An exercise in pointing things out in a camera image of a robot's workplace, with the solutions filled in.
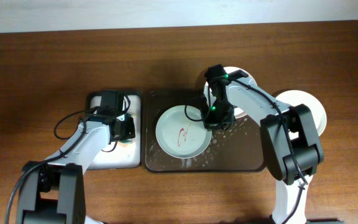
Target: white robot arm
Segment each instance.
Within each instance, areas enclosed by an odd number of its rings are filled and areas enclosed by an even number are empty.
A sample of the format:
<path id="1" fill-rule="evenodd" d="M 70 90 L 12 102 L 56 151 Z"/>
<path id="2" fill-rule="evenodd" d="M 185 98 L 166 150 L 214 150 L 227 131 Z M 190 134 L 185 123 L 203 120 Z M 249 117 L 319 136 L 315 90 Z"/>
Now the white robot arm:
<path id="1" fill-rule="evenodd" d="M 118 91 L 102 91 L 101 94 L 101 106 L 85 111 L 86 116 L 81 119 L 75 133 L 57 152 L 42 162 L 28 162 L 23 167 L 23 174 L 12 193 L 14 197 L 16 190 L 21 189 L 17 224 L 103 224 L 86 216 L 83 174 L 111 141 L 117 144 L 118 140 L 134 138 L 135 127 L 131 117 L 124 121 L 117 119 L 131 105 L 125 94 Z M 123 111 L 124 98 L 128 107 Z M 41 192 L 52 189 L 59 190 L 58 200 L 40 196 Z M 8 204 L 6 224 L 13 197 Z"/>
<path id="2" fill-rule="evenodd" d="M 203 110 L 205 128 L 226 129 L 230 126 L 235 122 L 234 106 L 246 112 L 260 126 L 265 163 L 276 178 L 272 220 L 280 224 L 306 223 L 308 184 L 324 158 L 310 110 L 305 105 L 294 108 L 278 101 L 241 70 L 227 74 L 222 65 L 216 65 L 208 69 L 205 78 L 208 89 L 204 94 L 211 101 L 208 109 Z M 289 140 L 285 134 L 288 133 L 287 126 L 298 131 L 300 137 Z"/>

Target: plate with red stain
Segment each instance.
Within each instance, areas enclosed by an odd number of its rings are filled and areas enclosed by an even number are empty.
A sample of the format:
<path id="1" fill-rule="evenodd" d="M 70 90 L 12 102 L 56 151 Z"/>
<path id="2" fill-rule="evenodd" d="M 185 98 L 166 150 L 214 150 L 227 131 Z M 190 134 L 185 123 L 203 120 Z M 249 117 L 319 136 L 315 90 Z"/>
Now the plate with red stain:
<path id="1" fill-rule="evenodd" d="M 193 106 L 187 106 L 186 112 L 193 119 L 201 119 L 201 111 Z M 158 144 L 167 154 L 187 159 L 197 156 L 208 147 L 212 131 L 207 131 L 202 121 L 190 121 L 185 115 L 185 105 L 180 105 L 161 115 L 155 135 Z"/>

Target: dark tray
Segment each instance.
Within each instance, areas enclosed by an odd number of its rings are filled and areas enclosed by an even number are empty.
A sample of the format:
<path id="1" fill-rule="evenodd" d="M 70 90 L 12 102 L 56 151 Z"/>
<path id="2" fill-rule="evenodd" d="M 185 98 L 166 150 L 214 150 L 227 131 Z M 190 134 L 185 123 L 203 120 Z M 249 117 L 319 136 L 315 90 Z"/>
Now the dark tray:
<path id="1" fill-rule="evenodd" d="M 142 165 L 150 172 L 258 172 L 265 168 L 259 126 L 248 116 L 237 119 L 228 131 L 213 131 L 212 140 L 200 155 L 177 159 L 159 146 L 155 127 L 172 106 L 200 96 L 195 90 L 154 90 L 145 96 L 142 129 Z M 199 108 L 198 102 L 191 106 Z"/>

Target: wire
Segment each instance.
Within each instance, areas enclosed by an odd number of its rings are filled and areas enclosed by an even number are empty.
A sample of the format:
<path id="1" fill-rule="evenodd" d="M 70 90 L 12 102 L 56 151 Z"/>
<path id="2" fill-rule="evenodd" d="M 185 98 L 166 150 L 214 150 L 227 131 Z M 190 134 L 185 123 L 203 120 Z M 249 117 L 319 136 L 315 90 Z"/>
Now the wire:
<path id="1" fill-rule="evenodd" d="M 127 108 L 125 108 L 125 110 L 122 112 L 122 114 L 121 115 L 124 115 L 124 114 L 126 114 L 127 112 L 128 112 L 128 110 L 129 110 L 129 107 L 131 106 L 131 101 L 129 100 L 129 97 L 128 97 L 128 95 L 124 95 L 125 96 L 125 99 L 127 99 L 127 102 L 128 102 L 128 107 Z"/>
<path id="2" fill-rule="evenodd" d="M 207 89 L 207 90 L 208 90 L 208 112 L 206 113 L 205 118 L 193 119 L 193 118 L 191 118 L 191 117 L 189 117 L 189 116 L 187 115 L 187 106 L 188 106 L 189 102 L 192 102 L 193 100 L 196 100 L 196 99 L 205 97 L 204 95 L 198 96 L 198 97 L 196 97 L 196 98 L 193 98 L 193 99 L 189 100 L 189 101 L 185 104 L 185 115 L 186 115 L 186 117 L 187 117 L 190 121 L 196 121 L 196 122 L 198 122 L 198 121 L 205 121 L 205 119 L 209 116 L 209 114 L 210 114 L 210 112 L 211 112 L 211 92 L 210 92 L 210 89 L 211 89 L 211 87 L 208 85 L 208 89 Z"/>
<path id="3" fill-rule="evenodd" d="M 95 109 L 96 109 L 96 106 L 93 107 L 93 108 L 90 108 L 90 109 L 88 109 L 88 110 L 77 111 L 77 112 L 74 112 L 74 113 L 72 113 L 72 114 L 69 114 L 69 115 L 65 116 L 63 119 L 61 119 L 61 120 L 55 125 L 55 127 L 54 127 L 54 129 L 53 129 L 53 134 L 55 135 L 55 137 L 56 137 L 57 139 L 60 139 L 60 140 L 70 139 L 70 138 L 73 136 L 73 134 L 75 133 L 75 131 L 74 131 L 74 133 L 73 133 L 71 136 L 68 136 L 68 137 L 60 137 L 60 136 L 57 134 L 57 128 L 59 127 L 59 125 L 62 124 L 63 121 L 65 121 L 67 118 L 69 118 L 69 117 L 71 117 L 71 116 L 73 116 L 73 115 L 76 115 L 76 114 L 79 114 L 79 113 L 84 113 L 84 112 L 86 112 L 86 111 L 91 111 L 91 110 L 95 110 Z"/>
<path id="4" fill-rule="evenodd" d="M 102 149 L 102 152 L 113 152 L 116 149 L 117 144 L 118 144 L 118 139 L 115 140 L 114 147 L 111 150 L 105 151 L 105 150 Z"/>
<path id="5" fill-rule="evenodd" d="M 282 224 L 286 224 L 291 218 L 292 216 L 295 214 L 296 210 L 298 209 L 299 203 L 301 201 L 301 197 L 302 197 L 302 191 L 305 189 L 305 183 L 302 183 L 299 187 L 299 192 L 298 192 L 298 196 L 296 197 L 296 202 L 295 202 L 295 206 L 292 209 L 292 212 L 289 214 L 289 216 L 284 220 L 284 222 Z"/>
<path id="6" fill-rule="evenodd" d="M 53 158 L 50 159 L 46 159 L 40 163 L 38 163 L 37 165 L 31 167 L 28 171 L 26 171 L 23 175 L 20 176 L 19 180 L 16 182 L 15 187 L 13 188 L 11 197 L 9 199 L 7 208 L 6 208 L 6 215 L 5 215 L 5 224 L 9 224 L 9 216 L 11 214 L 11 208 L 12 208 L 12 204 L 13 204 L 13 200 L 15 197 L 15 194 L 17 192 L 17 190 L 20 189 L 21 185 L 23 184 L 23 182 L 26 180 L 26 178 L 28 178 L 28 176 L 30 176 L 30 174 L 37 170 L 39 167 L 42 167 L 45 164 L 48 164 L 49 162 L 53 162 L 56 161 L 58 159 L 63 158 L 65 155 L 67 155 L 71 150 L 74 149 L 74 147 L 81 141 L 81 139 L 84 137 L 84 135 L 86 134 L 86 122 L 84 122 L 82 120 L 82 118 L 80 118 L 81 122 L 83 123 L 83 130 L 80 134 L 80 136 L 78 137 L 78 139 L 63 153 L 60 153 L 59 156 L 55 156 Z"/>

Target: red stain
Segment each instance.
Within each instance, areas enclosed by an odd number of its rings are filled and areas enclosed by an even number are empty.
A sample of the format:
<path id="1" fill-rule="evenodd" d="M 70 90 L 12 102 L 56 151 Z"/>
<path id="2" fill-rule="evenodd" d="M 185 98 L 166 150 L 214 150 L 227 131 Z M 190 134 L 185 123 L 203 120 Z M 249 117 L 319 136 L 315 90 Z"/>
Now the red stain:
<path id="1" fill-rule="evenodd" d="M 187 126 L 187 130 L 186 130 L 186 132 L 184 132 L 183 134 L 182 134 L 181 132 L 184 131 L 185 129 L 184 129 L 184 128 L 181 128 L 181 129 L 180 129 L 180 131 L 179 131 L 179 137 L 178 137 L 178 146 L 179 146 L 179 147 L 180 147 L 180 145 L 181 145 L 180 136 L 182 135 L 182 136 L 185 138 L 185 140 L 184 140 L 183 142 L 186 142 L 187 131 L 189 130 L 190 125 L 191 125 L 191 123 L 189 124 L 189 126 Z"/>
<path id="2" fill-rule="evenodd" d="M 182 132 L 182 131 L 184 131 L 185 129 L 184 128 L 181 128 L 181 130 L 179 131 L 179 138 L 178 138 L 178 146 L 180 147 L 180 142 L 179 142 L 179 139 L 180 139 L 180 133 Z"/>

